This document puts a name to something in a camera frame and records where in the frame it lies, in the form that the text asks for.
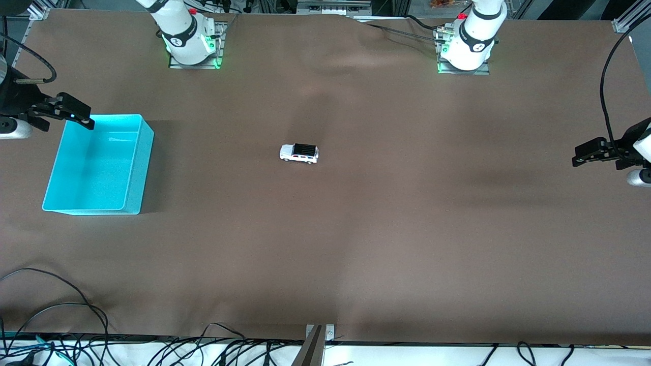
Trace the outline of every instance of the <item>white toy car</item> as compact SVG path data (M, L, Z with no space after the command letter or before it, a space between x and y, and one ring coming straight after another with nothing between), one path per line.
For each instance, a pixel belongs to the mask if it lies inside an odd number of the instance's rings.
M314 145L293 144L281 147L281 159L286 162L316 163L319 160L319 148Z

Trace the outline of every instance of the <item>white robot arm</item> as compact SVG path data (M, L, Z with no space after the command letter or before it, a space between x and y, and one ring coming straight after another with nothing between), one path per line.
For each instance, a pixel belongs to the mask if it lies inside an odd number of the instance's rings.
M474 0L468 17L454 21L454 37L441 57L460 70L480 67L490 57L506 13L504 0Z
M179 62L203 62L216 49L209 38L215 34L215 21L195 11L190 13L183 0L136 0L153 17L169 53Z

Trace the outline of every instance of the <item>brown table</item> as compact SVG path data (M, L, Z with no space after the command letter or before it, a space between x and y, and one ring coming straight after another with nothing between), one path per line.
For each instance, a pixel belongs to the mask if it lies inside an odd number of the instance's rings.
M430 44L340 16L241 16L218 71L169 70L156 29L132 12L35 23L27 45L59 73L44 92L140 113L156 137L143 213L122 217L41 211L62 123L0 143L2 272L66 276L117 333L651 344L651 190L570 164L605 134L607 22L507 21L488 77L439 75ZM606 89L617 135L648 117L628 42ZM319 163L278 159L294 142ZM61 298L24 274L0 312L16 328ZM28 330L101 328L61 309Z

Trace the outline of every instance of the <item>toy car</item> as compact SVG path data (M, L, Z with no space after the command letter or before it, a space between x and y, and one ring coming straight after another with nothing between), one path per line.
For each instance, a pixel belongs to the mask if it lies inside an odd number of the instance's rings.
M319 160L319 148L314 145L293 144L283 145L280 153L281 159L286 162L316 163Z

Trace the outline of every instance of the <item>blue bin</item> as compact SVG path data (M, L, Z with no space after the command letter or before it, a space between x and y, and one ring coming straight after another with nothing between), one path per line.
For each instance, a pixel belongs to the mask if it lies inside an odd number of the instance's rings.
M141 115L91 115L88 131L66 121L43 210L68 215L137 215L154 131Z

